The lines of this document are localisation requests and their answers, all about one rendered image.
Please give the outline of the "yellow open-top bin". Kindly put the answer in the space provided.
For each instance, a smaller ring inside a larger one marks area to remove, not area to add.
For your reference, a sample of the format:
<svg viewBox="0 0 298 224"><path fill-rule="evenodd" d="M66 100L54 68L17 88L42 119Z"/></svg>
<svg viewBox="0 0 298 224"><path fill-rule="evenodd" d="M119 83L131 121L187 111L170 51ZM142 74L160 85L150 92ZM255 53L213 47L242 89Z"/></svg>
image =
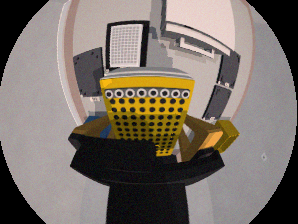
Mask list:
<svg viewBox="0 0 298 224"><path fill-rule="evenodd" d="M217 120L215 125L221 128L223 134L213 148L214 150L217 149L219 153L223 153L236 140L240 133L230 120Z"/></svg>

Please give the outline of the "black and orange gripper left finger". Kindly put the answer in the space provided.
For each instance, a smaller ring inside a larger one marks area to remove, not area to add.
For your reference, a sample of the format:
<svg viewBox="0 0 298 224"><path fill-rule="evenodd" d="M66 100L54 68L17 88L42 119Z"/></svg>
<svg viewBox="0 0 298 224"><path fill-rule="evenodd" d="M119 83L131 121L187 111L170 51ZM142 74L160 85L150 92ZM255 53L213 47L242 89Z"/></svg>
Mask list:
<svg viewBox="0 0 298 224"><path fill-rule="evenodd" d="M108 115L95 119L78 127L75 127L72 133L83 134L85 136L100 137L100 132L103 131L108 125L110 125ZM107 138L116 139L113 133L112 127Z"/></svg>

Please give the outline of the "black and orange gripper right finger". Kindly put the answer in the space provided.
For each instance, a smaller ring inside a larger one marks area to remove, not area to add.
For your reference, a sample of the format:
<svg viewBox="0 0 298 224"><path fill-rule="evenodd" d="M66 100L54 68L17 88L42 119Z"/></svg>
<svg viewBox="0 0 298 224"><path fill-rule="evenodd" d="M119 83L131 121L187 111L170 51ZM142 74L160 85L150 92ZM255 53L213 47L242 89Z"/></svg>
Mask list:
<svg viewBox="0 0 298 224"><path fill-rule="evenodd" d="M182 127L178 137L182 162L190 161L201 149L213 147L223 134L220 127L190 115L186 115L184 124L194 131L195 136L190 143Z"/></svg>

